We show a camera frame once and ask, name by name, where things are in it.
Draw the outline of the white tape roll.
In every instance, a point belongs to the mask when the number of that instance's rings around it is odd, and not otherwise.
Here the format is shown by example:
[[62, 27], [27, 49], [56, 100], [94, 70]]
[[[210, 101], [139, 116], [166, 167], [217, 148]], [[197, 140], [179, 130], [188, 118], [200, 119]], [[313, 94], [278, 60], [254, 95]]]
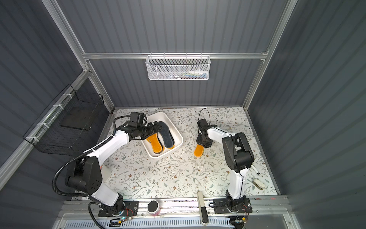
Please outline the white tape roll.
[[106, 165], [103, 165], [101, 167], [101, 174], [102, 174], [102, 178], [103, 178], [103, 182], [106, 182], [110, 176], [111, 176], [111, 169], [109, 167], [107, 167]]

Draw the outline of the white black handheld scraper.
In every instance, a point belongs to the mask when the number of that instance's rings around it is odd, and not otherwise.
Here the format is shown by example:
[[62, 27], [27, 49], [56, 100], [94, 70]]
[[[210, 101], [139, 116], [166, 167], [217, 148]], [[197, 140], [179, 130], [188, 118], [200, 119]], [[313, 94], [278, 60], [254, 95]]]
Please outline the white black handheld scraper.
[[204, 226], [207, 226], [208, 222], [209, 222], [209, 217], [208, 217], [208, 213], [207, 213], [205, 200], [204, 200], [202, 191], [197, 192], [197, 200], [198, 200], [198, 208], [199, 208], [201, 224]]

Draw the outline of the black marker pen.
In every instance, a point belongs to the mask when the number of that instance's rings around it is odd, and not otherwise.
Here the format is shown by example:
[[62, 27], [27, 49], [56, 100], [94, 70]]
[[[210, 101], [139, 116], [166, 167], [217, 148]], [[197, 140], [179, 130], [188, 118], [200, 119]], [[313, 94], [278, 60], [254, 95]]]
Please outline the black marker pen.
[[257, 168], [254, 166], [254, 165], [252, 165], [251, 166], [251, 169], [257, 174], [257, 175], [260, 175], [260, 172], [257, 170]]

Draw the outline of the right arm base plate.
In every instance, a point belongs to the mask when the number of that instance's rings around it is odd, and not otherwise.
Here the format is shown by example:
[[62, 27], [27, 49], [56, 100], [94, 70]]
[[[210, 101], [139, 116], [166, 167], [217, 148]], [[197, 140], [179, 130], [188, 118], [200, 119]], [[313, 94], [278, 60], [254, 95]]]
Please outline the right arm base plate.
[[249, 198], [229, 201], [227, 198], [215, 198], [210, 205], [215, 214], [249, 214], [253, 212]]

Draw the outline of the white plastic storage box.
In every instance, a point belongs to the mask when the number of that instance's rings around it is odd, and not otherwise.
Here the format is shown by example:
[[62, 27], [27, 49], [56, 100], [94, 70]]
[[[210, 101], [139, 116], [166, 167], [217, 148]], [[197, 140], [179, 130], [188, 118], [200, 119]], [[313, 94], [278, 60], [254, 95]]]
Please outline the white plastic storage box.
[[160, 131], [142, 141], [148, 155], [160, 159], [177, 151], [183, 145], [184, 139], [170, 118], [163, 112], [157, 112], [147, 117], [148, 123], [157, 123]]

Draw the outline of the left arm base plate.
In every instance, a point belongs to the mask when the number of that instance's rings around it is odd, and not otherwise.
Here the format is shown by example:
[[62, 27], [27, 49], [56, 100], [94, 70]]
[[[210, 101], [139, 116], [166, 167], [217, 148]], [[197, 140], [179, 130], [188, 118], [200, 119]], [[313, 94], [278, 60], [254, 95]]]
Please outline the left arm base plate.
[[102, 204], [98, 217], [134, 217], [139, 209], [139, 201], [117, 201], [114, 206]]

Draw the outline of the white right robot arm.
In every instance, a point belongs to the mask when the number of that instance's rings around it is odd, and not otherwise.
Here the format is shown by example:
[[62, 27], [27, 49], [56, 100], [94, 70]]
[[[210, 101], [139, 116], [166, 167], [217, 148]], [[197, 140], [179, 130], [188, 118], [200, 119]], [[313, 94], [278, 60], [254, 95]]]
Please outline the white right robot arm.
[[216, 125], [203, 124], [198, 127], [195, 156], [201, 156], [213, 141], [224, 150], [227, 166], [231, 170], [229, 187], [225, 198], [216, 198], [209, 204], [216, 214], [252, 213], [249, 198], [245, 194], [246, 175], [254, 162], [254, 154], [244, 133], [229, 133]]

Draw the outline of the white eraser block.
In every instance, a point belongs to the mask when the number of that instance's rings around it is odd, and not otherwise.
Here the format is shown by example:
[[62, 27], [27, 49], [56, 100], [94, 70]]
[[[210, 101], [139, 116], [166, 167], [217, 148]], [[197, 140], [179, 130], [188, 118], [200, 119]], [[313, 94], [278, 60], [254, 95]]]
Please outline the white eraser block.
[[256, 186], [258, 189], [260, 189], [260, 190], [264, 190], [264, 189], [266, 188], [266, 184], [265, 184], [265, 183], [263, 183], [261, 180], [259, 180], [259, 179], [257, 179], [257, 178], [254, 178], [254, 179], [252, 180], [252, 184], [253, 184], [254, 186]]

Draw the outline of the black round speaker puck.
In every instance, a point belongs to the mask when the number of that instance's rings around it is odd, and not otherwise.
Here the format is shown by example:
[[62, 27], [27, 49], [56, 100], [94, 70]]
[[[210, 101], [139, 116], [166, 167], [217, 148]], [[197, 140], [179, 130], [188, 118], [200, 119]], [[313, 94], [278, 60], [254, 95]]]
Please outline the black round speaker puck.
[[148, 213], [151, 216], [157, 216], [160, 213], [161, 207], [157, 200], [151, 200], [147, 205]]

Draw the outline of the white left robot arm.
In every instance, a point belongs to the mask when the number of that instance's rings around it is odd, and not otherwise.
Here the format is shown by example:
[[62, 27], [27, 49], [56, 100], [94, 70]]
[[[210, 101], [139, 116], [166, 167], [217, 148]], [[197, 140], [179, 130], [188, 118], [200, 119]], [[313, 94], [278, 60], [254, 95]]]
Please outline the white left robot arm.
[[[162, 128], [158, 122], [148, 122], [144, 113], [132, 112], [124, 116], [126, 122], [117, 126], [112, 122], [112, 134], [96, 146], [72, 158], [55, 173], [51, 187], [53, 191], [65, 197], [85, 197], [107, 209], [112, 215], [121, 215], [125, 211], [122, 195], [110, 189], [103, 182], [102, 167], [104, 162], [119, 148], [131, 141], [146, 140]], [[61, 191], [57, 180], [61, 172], [67, 169], [65, 185], [75, 189], [76, 193]]]

